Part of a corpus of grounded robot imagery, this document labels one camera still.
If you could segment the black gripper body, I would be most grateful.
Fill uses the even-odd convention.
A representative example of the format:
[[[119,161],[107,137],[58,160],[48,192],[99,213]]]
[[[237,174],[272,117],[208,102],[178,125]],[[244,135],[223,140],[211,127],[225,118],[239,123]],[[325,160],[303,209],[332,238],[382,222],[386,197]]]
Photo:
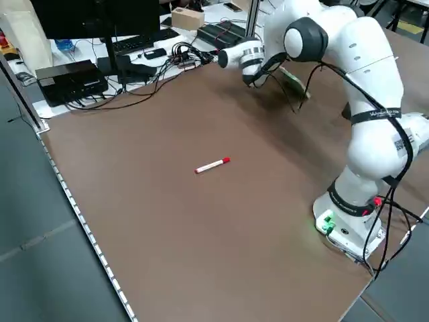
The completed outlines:
[[[289,57],[286,53],[278,53],[273,55],[264,65],[261,67],[262,75],[271,74],[279,66],[281,66],[285,61],[289,60]]]

